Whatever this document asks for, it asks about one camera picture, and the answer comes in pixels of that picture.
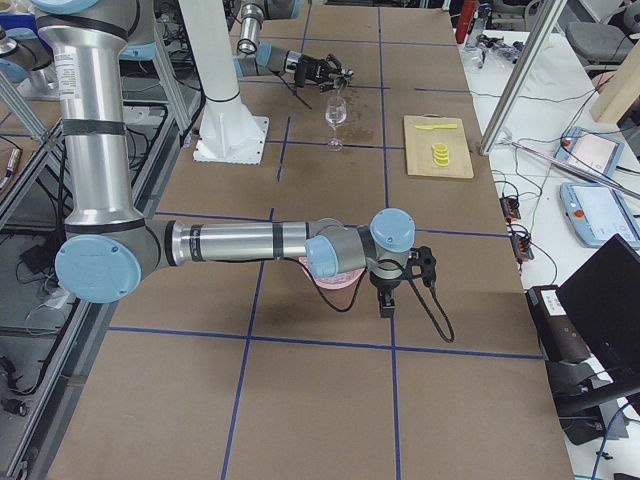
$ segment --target wine glass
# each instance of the wine glass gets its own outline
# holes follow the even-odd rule
[[[342,148],[342,141],[338,139],[336,130],[347,120],[347,102],[344,98],[340,96],[329,97],[324,118],[333,129],[333,138],[327,142],[327,147],[332,152],[337,152]]]

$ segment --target yellow knife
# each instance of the yellow knife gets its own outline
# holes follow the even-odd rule
[[[418,130],[436,130],[436,129],[447,129],[447,130],[455,130],[458,128],[458,125],[455,123],[443,123],[440,125],[414,125]]]

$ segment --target black monitor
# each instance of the black monitor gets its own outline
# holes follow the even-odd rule
[[[581,391],[557,395],[558,413],[590,415],[594,413],[590,409],[609,403],[607,415],[602,408],[599,412],[606,420],[620,397],[636,402],[640,413],[640,256],[615,235],[556,293],[576,330],[613,379],[603,384],[590,375]]]

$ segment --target red fire extinguisher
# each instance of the red fire extinguisher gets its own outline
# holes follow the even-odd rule
[[[458,20],[458,27],[456,28],[456,42],[458,45],[464,42],[469,31],[469,25],[473,19],[473,13],[476,11],[476,0],[464,0],[462,5],[462,11],[460,12],[460,19]]]

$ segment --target label on robot arm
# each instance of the label on robot arm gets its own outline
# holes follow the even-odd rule
[[[60,100],[82,98],[78,76],[78,62],[74,53],[58,53],[54,57],[58,74]]]
[[[549,315],[552,317],[558,317],[560,315],[567,314],[567,312],[564,311],[560,300],[558,300],[555,290],[542,290],[540,294],[542,295],[542,300],[549,311]]]

